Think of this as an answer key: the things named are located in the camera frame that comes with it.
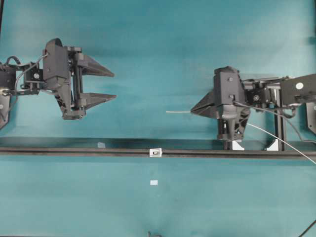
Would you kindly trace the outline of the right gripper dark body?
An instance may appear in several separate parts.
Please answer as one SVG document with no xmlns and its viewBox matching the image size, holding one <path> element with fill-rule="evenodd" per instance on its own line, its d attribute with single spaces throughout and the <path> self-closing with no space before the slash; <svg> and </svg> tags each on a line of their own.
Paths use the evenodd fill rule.
<svg viewBox="0 0 316 237">
<path fill-rule="evenodd" d="M 242 140 L 250 109 L 245 104 L 245 91 L 239 70 L 226 66 L 214 70 L 214 104 L 218 119 L 218 139 Z"/>
</svg>

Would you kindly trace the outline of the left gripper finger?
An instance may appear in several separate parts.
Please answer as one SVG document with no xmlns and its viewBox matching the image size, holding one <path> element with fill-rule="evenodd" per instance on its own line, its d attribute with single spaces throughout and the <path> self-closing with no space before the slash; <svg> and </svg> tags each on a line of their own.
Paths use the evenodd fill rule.
<svg viewBox="0 0 316 237">
<path fill-rule="evenodd" d="M 105 77 L 114 77 L 115 74 L 112 73 L 107 68 L 100 65 L 91 57 L 79 53 L 79 67 L 82 68 L 83 75 L 91 76 L 105 76 Z"/>
<path fill-rule="evenodd" d="M 81 93 L 79 95 L 79 111 L 86 111 L 98 104 L 115 99 L 116 95 L 102 93 Z"/>
</svg>

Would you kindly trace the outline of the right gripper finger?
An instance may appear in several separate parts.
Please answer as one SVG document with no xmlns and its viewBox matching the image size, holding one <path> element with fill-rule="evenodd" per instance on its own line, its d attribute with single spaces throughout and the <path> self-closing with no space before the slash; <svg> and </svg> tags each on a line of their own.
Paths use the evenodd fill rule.
<svg viewBox="0 0 316 237">
<path fill-rule="evenodd" d="M 197 110 L 191 110 L 191 113 L 202 116 L 202 117 L 207 117 L 207 118 L 212 118 L 212 119 L 217 119 L 218 118 L 218 113 L 216 112 L 215 109 L 212 108 L 202 108 L 202 109 L 197 109 Z"/>
<path fill-rule="evenodd" d="M 214 91 L 209 91 L 192 109 L 192 112 L 201 112 L 214 106 Z"/>
</svg>

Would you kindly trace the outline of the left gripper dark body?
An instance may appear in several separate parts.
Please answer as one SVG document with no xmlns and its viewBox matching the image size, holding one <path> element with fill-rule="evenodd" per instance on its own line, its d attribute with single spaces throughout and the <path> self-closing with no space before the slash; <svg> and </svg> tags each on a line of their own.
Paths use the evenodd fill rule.
<svg viewBox="0 0 316 237">
<path fill-rule="evenodd" d="M 66 120 L 81 119 L 86 115 L 80 104 L 82 69 L 78 60 L 83 59 L 81 47 L 64 46 L 59 38 L 50 40 L 43 50 L 43 80 L 46 89 L 54 95 Z"/>
</svg>

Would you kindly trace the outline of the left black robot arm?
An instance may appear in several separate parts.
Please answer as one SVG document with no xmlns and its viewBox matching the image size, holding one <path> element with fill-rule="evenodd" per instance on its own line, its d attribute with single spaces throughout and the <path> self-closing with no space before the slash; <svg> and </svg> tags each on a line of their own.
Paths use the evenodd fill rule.
<svg viewBox="0 0 316 237">
<path fill-rule="evenodd" d="M 15 104 L 12 97 L 38 95 L 44 91 L 55 97 L 65 120 L 77 120 L 86 111 L 116 98 L 116 95 L 85 93 L 83 76 L 113 77 L 107 68 L 83 54 L 82 48 L 64 46 L 59 38 L 50 40 L 36 62 L 22 64 L 10 56 L 0 65 L 0 126 L 9 122 Z"/>
</svg>

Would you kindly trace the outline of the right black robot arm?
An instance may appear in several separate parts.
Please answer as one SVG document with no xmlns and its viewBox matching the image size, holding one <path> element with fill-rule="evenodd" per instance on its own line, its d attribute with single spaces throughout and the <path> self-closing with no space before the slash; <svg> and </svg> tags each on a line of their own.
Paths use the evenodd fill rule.
<svg viewBox="0 0 316 237">
<path fill-rule="evenodd" d="M 244 138 L 251 109 L 290 119 L 299 106 L 315 100 L 314 74 L 242 80 L 238 69 L 227 66 L 215 69 L 213 89 L 190 112 L 216 119 L 218 140 L 234 141 Z"/>
</svg>

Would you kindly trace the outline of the grey left arm base plate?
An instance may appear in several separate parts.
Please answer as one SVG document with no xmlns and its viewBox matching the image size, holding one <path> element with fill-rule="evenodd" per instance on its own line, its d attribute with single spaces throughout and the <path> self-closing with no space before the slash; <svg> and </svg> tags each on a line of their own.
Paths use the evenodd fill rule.
<svg viewBox="0 0 316 237">
<path fill-rule="evenodd" d="M 0 129 L 5 127 L 9 122 L 9 106 L 11 102 L 11 96 L 0 96 Z"/>
</svg>

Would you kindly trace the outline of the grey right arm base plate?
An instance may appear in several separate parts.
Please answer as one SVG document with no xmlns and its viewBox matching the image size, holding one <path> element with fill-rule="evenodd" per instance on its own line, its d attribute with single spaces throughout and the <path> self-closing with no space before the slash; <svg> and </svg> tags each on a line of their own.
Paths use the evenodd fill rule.
<svg viewBox="0 0 316 237">
<path fill-rule="evenodd" d="M 316 134 L 316 103 L 309 102 L 306 104 L 306 118 L 307 127 L 313 133 Z"/>
</svg>

